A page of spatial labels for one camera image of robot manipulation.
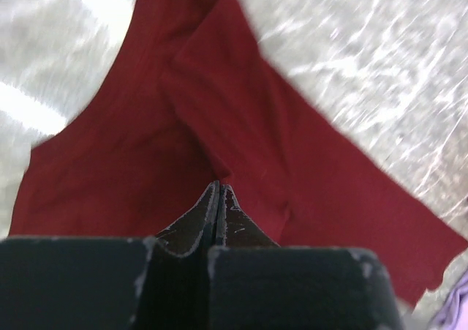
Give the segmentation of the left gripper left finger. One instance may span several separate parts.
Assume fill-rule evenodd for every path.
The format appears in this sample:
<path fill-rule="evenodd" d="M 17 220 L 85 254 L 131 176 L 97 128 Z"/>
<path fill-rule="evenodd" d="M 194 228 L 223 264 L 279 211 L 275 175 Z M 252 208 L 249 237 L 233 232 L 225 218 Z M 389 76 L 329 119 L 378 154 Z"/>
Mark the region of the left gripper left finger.
<path fill-rule="evenodd" d="M 185 258 L 199 247 L 210 247 L 219 205 L 219 182 L 211 182 L 186 213 L 156 235 L 162 249 L 171 256 Z"/>

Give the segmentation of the dark red t-shirt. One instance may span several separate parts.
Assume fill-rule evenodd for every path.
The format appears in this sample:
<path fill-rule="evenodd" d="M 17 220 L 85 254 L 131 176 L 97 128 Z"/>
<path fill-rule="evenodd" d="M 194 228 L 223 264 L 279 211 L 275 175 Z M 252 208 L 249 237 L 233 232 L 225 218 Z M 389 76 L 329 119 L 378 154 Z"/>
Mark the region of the dark red t-shirt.
<path fill-rule="evenodd" d="M 237 0 L 137 0 L 97 95 L 31 152 L 10 234 L 153 235 L 216 180 L 280 245 L 374 251 L 410 304 L 467 248 L 260 55 Z"/>

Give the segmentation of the folded lavender t-shirt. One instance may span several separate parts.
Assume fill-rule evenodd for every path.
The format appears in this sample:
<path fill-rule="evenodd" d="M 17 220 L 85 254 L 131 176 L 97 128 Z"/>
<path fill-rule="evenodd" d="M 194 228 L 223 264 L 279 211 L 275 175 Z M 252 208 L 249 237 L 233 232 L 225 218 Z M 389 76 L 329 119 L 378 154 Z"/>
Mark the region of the folded lavender t-shirt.
<path fill-rule="evenodd" d="M 467 271 L 449 292 L 445 303 L 432 318 L 429 328 L 467 330 Z"/>

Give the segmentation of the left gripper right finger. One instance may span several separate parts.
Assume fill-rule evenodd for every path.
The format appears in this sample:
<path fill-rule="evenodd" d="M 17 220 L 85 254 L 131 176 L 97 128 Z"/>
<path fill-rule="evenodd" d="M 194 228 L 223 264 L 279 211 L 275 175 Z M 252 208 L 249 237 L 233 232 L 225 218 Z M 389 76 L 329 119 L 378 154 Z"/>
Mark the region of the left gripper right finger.
<path fill-rule="evenodd" d="M 230 185 L 220 187 L 215 245 L 232 248 L 279 247 L 241 209 Z"/>

